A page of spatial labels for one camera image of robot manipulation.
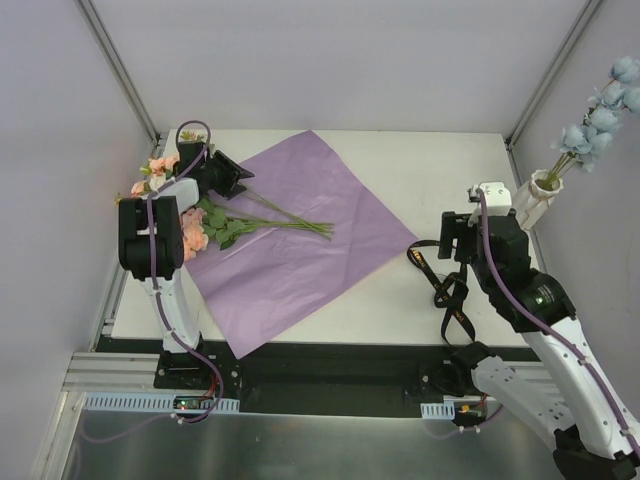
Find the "pink artificial flower bunch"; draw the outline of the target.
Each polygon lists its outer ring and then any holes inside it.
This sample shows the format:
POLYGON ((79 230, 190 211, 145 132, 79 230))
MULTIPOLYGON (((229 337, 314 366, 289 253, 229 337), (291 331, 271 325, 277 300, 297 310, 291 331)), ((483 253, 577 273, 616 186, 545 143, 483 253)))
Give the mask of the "pink artificial flower bunch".
MULTIPOLYGON (((211 136, 209 134, 198 133, 182 127, 176 133, 175 146, 177 148, 177 144, 182 141, 203 140, 210 147, 217 149, 209 142, 210 139, 211 136)), ((147 164, 148 162, 141 167, 141 173, 143 174, 142 180, 147 178, 142 171, 142 168, 147 164)), ((248 235, 259 229, 284 228, 302 230, 318 234, 325 239, 333 236, 333 225, 331 223, 309 221, 299 215, 284 210, 277 204, 250 189, 248 185, 245 184, 246 180, 243 180, 242 183, 246 186, 247 190, 236 197, 246 195, 249 200, 283 215, 285 219, 283 221, 268 220, 248 212, 243 212, 234 207, 224 206, 212 200, 211 195, 215 192, 210 192, 206 200, 201 200, 196 204, 195 209, 203 215, 200 222, 186 230, 186 261, 195 258, 198 253, 206 250, 209 244, 214 244, 218 246, 219 249, 226 250, 233 246, 241 236, 248 235)))

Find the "black printed ribbon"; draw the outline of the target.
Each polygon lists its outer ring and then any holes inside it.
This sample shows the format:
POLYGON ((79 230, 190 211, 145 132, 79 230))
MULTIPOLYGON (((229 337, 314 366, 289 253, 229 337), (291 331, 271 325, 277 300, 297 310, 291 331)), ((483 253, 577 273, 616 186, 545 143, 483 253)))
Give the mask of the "black printed ribbon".
POLYGON ((419 248, 439 246, 440 243, 436 240, 418 240, 409 245, 406 250, 406 256, 409 262, 425 276, 434 289, 433 304, 436 308, 444 311, 440 326, 440 336, 449 347, 454 348, 454 345, 447 337, 447 331, 452 320, 462 328, 471 342, 476 341, 475 327, 463 311, 464 302, 469 294, 467 285, 468 267, 466 264, 461 264, 458 271, 451 272, 441 279, 433 271, 423 254, 418 251, 419 248))

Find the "purple tissue paper sheet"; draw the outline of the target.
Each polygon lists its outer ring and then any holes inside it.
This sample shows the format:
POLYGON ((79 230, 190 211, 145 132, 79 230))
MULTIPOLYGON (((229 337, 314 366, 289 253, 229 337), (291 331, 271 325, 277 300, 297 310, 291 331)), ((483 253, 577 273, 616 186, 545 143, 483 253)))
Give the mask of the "purple tissue paper sheet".
POLYGON ((316 133, 299 133, 244 161, 250 187, 331 239, 260 228, 226 250, 210 244, 186 264, 211 316, 242 358, 295 326, 296 342, 366 342, 373 303, 346 292, 415 241, 415 235, 316 133))

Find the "blue artificial flower stem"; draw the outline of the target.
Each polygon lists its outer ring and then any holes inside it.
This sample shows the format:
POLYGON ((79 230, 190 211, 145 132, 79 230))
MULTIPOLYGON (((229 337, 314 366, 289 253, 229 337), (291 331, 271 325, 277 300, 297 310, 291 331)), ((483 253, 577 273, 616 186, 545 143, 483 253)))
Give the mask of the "blue artificial flower stem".
POLYGON ((536 181, 540 188, 554 190, 574 167, 591 172, 613 144, 622 127, 623 114, 639 116, 639 60, 630 56, 616 59, 608 77, 606 85, 589 98, 582 120, 564 127, 551 144, 560 155, 543 178, 536 181))

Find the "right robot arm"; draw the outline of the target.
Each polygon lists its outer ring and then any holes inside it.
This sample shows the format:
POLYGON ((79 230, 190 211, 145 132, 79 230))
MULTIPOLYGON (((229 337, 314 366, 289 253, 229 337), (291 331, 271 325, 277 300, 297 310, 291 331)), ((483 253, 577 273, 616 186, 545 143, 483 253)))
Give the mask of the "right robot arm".
POLYGON ((566 479, 635 478, 639 422, 607 380, 563 287, 532 267, 529 238, 515 213, 443 213, 438 256, 472 268, 490 304, 542 362, 559 395, 541 391, 479 341, 452 355, 452 387, 497 400, 547 445, 566 479))

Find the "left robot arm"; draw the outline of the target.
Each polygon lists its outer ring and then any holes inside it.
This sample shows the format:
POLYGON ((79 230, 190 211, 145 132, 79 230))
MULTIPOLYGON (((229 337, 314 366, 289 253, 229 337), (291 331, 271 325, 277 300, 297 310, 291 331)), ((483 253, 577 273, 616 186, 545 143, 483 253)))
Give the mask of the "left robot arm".
POLYGON ((150 159, 142 171, 147 178, 118 203, 119 263, 150 297, 163 328, 163 350, 195 351, 202 335, 181 281, 186 230, 200 222, 195 207, 210 192, 232 199, 255 174, 203 140, 180 142, 176 153, 150 159))

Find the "white ribbed ceramic vase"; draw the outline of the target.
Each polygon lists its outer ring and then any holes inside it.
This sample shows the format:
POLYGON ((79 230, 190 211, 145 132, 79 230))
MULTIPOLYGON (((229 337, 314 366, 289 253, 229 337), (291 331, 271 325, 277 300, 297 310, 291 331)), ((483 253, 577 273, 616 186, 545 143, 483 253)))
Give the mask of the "white ribbed ceramic vase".
POLYGON ((516 220, 525 231, 535 226, 564 188, 561 178, 549 177, 549 174, 549 170, 536 170, 512 195, 516 220))

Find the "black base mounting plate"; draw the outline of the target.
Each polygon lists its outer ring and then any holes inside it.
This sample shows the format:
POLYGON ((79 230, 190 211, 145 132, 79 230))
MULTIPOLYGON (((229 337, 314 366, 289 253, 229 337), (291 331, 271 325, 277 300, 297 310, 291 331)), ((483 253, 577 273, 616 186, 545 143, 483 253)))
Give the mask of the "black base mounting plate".
POLYGON ((417 418, 423 404, 478 397, 448 347, 268 343, 237 358, 223 341, 197 357, 161 353, 157 389, 213 388, 243 413, 417 418))

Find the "left aluminium corner post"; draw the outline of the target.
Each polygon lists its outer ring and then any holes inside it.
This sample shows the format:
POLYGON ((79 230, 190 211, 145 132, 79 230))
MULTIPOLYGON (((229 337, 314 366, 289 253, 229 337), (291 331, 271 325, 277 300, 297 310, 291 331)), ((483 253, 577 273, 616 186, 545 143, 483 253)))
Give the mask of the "left aluminium corner post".
POLYGON ((161 133, 152 120, 148 109, 144 105, 142 97, 140 96, 124 64, 95 3, 91 0, 75 0, 74 4, 88 26, 88 29, 96 41, 116 83, 121 90, 121 93, 124 95, 124 98, 131 107, 134 116, 145 133, 145 136, 153 145, 157 145, 161 139, 161 133))

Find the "aluminium front frame rail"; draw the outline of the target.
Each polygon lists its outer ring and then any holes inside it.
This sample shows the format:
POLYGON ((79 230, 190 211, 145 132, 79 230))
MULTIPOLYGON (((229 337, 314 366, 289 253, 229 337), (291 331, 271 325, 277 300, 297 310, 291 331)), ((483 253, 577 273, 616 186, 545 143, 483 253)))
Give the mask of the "aluminium front frame rail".
MULTIPOLYGON (((158 354, 74 353, 63 380, 63 391, 151 392, 158 354)), ((540 362, 504 363, 533 387, 552 398, 562 399, 551 375, 540 362)))

